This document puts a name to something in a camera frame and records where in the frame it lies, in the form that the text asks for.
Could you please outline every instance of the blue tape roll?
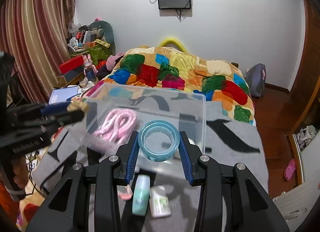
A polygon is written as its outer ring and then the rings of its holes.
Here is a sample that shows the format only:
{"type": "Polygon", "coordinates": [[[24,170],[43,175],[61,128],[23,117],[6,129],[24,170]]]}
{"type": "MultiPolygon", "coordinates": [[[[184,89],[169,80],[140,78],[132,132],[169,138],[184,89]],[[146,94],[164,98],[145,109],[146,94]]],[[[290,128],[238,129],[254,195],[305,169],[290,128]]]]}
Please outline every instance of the blue tape roll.
{"type": "Polygon", "coordinates": [[[169,160],[177,150],[180,143],[180,135],[178,130],[171,123],[163,120],[154,120],[146,123],[140,129],[138,143],[142,153],[146,158],[154,162],[163,162],[169,160]],[[146,145],[146,139],[153,133],[166,134],[171,141],[170,148],[163,152],[156,152],[148,148],[148,145],[146,145]]]}

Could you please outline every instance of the clear plastic box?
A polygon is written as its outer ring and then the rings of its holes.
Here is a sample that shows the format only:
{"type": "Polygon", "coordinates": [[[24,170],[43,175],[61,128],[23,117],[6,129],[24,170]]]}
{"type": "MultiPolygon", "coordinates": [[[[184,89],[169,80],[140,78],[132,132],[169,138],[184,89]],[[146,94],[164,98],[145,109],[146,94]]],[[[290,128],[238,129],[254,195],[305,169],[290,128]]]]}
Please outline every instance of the clear plastic box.
{"type": "MultiPolygon", "coordinates": [[[[188,138],[204,152],[206,104],[205,96],[202,94],[105,83],[90,96],[87,104],[89,112],[82,122],[69,129],[70,133],[83,145],[104,152],[106,157],[115,154],[118,145],[105,142],[92,133],[103,124],[107,114],[115,108],[129,108],[136,112],[139,119],[135,126],[137,131],[152,120],[168,121],[178,131],[185,131],[188,138]]],[[[158,137],[153,136],[149,141],[154,141],[163,148],[168,148],[170,145],[163,134],[159,134],[158,137]]],[[[179,155],[175,156],[165,162],[153,162],[140,150],[137,166],[148,171],[184,178],[179,155]]]]}

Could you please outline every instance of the blue book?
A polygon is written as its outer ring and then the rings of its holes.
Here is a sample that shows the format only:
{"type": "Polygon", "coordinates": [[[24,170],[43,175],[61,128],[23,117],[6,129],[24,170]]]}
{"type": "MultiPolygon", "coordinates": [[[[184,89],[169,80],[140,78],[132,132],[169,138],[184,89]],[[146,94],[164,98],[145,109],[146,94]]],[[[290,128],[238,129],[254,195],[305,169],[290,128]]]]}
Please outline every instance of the blue book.
{"type": "Polygon", "coordinates": [[[63,89],[57,89],[52,91],[49,99],[49,105],[66,102],[68,98],[78,94],[78,88],[79,87],[76,86],[76,87],[63,88],[63,89]]]}

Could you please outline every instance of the metal screw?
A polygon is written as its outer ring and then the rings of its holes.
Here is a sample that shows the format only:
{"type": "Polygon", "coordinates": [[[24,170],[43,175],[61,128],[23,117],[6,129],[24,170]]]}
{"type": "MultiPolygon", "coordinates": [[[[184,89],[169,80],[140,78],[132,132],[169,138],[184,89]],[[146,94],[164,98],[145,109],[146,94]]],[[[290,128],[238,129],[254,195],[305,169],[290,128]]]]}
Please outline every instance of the metal screw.
{"type": "Polygon", "coordinates": [[[79,170],[81,167],[82,167],[82,164],[81,164],[81,163],[75,163],[75,164],[72,166],[72,168],[73,168],[74,170],[79,170]]]}
{"type": "Polygon", "coordinates": [[[239,170],[244,170],[245,169],[245,165],[243,163],[237,163],[237,168],[239,170]]]}
{"type": "Polygon", "coordinates": [[[209,161],[209,159],[210,159],[210,158],[209,158],[208,155],[201,155],[201,156],[200,156],[200,160],[203,161],[203,162],[207,162],[207,161],[209,161]]]}
{"type": "Polygon", "coordinates": [[[115,161],[117,161],[118,159],[119,159],[119,157],[116,156],[116,155],[111,155],[111,156],[109,157],[109,161],[110,161],[110,162],[115,162],[115,161]]]}

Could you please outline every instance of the white wall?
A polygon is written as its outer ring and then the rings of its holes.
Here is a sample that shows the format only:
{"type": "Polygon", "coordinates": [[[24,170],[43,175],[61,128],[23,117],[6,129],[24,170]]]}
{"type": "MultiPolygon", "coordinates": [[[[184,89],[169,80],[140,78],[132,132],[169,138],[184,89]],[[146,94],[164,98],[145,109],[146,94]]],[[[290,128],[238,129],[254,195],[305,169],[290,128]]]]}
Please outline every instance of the white wall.
{"type": "Polygon", "coordinates": [[[267,82],[285,88],[300,61],[301,0],[193,0],[182,22],[149,0],[76,0],[76,12],[81,24],[109,22],[117,51],[175,37],[189,53],[237,62],[243,73],[264,63],[267,82]]]}

